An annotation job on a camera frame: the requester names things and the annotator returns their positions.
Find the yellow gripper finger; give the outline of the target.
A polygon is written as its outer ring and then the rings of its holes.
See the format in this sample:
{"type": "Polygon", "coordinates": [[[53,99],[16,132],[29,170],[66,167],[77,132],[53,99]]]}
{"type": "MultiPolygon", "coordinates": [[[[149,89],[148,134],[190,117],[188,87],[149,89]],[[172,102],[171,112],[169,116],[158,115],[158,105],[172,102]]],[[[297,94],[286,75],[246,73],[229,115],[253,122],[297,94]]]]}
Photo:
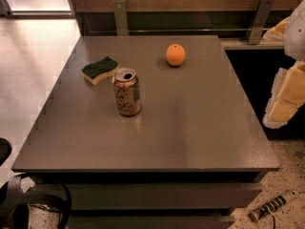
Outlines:
{"type": "Polygon", "coordinates": [[[270,129],[286,125],[305,104],[305,62],[296,61],[289,69],[280,68],[274,77],[263,124],[270,129]]]}
{"type": "Polygon", "coordinates": [[[263,39],[268,41],[278,41],[282,42],[284,39],[284,32],[286,30],[287,24],[289,22],[289,17],[283,19],[274,27],[267,30],[264,35],[263,39]]]}

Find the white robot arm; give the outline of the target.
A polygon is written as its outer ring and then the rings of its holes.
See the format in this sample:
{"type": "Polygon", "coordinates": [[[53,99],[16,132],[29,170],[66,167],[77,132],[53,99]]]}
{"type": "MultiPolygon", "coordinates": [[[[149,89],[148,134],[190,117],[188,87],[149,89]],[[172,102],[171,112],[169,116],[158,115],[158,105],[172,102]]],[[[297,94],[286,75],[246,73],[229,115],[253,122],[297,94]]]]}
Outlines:
{"type": "Polygon", "coordinates": [[[263,124],[278,129],[305,104],[305,0],[288,18],[268,30],[263,38],[282,41],[285,54],[295,60],[289,70],[280,68],[276,73],[272,96],[265,108],[263,124]]]}

